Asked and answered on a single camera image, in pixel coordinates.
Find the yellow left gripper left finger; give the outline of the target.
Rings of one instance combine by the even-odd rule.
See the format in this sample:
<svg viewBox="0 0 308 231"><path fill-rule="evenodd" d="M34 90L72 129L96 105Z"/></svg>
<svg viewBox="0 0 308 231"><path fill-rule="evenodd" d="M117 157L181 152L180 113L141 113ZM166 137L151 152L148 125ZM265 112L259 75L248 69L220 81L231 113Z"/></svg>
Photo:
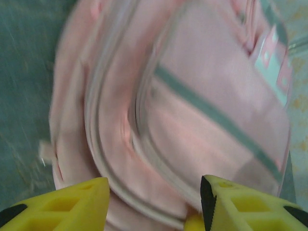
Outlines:
<svg viewBox="0 0 308 231"><path fill-rule="evenodd" d="M0 213L2 231L102 231L110 197L99 177L22 200Z"/></svg>

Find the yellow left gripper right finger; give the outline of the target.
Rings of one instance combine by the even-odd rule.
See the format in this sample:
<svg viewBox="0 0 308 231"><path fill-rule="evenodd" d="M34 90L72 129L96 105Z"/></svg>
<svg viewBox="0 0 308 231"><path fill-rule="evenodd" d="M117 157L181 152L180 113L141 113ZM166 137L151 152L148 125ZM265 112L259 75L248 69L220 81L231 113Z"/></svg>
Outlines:
<svg viewBox="0 0 308 231"><path fill-rule="evenodd" d="M200 186L202 214L186 231L307 231L308 213L298 205L212 175Z"/></svg>

